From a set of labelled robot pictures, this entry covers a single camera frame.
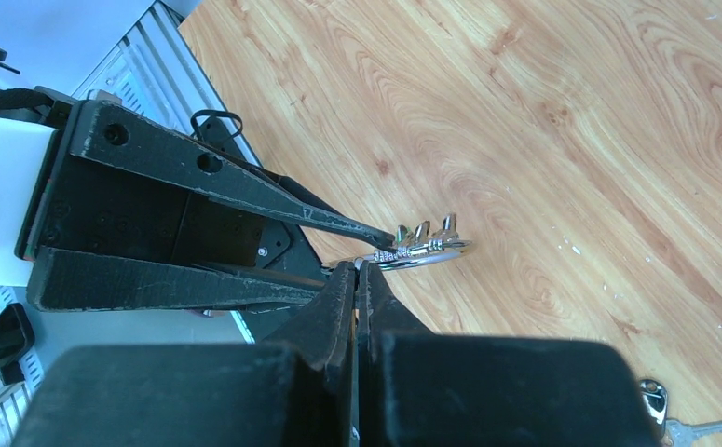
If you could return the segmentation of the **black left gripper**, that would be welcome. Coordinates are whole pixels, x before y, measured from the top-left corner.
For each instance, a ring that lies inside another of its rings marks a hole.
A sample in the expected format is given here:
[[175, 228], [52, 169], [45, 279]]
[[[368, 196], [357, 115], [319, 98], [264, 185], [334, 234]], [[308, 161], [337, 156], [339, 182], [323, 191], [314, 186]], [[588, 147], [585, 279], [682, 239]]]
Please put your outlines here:
[[[44, 312], [305, 305], [323, 281], [229, 265], [279, 267], [302, 246], [290, 224], [395, 242], [291, 177], [86, 100], [53, 134], [14, 253], [33, 261], [45, 247], [26, 288]], [[218, 264], [181, 266], [198, 262]]]

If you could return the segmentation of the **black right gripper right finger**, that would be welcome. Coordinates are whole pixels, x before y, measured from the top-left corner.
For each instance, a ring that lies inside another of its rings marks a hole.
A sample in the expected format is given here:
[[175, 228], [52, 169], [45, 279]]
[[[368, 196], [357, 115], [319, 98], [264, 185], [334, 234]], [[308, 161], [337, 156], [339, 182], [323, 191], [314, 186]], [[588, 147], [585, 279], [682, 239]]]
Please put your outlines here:
[[358, 293], [361, 445], [659, 444], [613, 347], [432, 332], [368, 262]]

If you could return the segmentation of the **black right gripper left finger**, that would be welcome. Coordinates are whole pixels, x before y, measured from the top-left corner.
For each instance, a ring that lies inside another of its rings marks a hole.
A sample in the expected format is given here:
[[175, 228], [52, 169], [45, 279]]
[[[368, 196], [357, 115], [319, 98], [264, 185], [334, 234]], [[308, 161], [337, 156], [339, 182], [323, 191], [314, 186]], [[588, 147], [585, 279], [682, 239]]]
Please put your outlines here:
[[93, 345], [48, 371], [16, 446], [347, 446], [357, 270], [254, 344]]

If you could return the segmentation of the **large silver keyring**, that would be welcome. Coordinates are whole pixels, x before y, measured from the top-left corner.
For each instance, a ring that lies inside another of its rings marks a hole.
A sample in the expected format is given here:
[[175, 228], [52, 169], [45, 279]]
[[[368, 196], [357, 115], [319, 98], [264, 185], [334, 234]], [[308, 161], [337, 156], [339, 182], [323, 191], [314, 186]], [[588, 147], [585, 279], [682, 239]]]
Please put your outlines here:
[[325, 263], [321, 272], [331, 274], [341, 262], [350, 262], [357, 269], [362, 263], [369, 262], [377, 264], [383, 271], [391, 271], [455, 260], [468, 255], [475, 248], [474, 242], [463, 238], [456, 227], [457, 217], [454, 212], [447, 213], [434, 232], [430, 231], [429, 220], [423, 221], [413, 230], [400, 224], [393, 248], [389, 251], [375, 250], [371, 254]]

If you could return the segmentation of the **black key tag with key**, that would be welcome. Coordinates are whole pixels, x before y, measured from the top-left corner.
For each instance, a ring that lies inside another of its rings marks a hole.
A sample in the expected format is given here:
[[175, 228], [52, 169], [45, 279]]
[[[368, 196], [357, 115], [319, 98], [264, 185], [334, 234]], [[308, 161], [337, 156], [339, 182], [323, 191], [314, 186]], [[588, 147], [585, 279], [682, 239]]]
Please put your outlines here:
[[677, 410], [671, 392], [662, 382], [644, 377], [638, 380], [637, 388], [660, 446], [699, 446], [702, 440], [722, 433], [722, 418], [692, 419], [687, 412]]

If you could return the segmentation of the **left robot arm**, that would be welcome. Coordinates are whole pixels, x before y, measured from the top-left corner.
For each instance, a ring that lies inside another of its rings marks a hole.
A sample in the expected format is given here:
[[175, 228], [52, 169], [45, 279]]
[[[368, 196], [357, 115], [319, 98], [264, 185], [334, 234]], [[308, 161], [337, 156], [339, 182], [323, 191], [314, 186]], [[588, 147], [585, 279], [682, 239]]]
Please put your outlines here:
[[205, 109], [185, 131], [122, 104], [0, 89], [0, 285], [41, 312], [305, 305], [323, 288], [263, 267], [273, 223], [391, 251], [294, 179], [246, 161], [238, 115]]

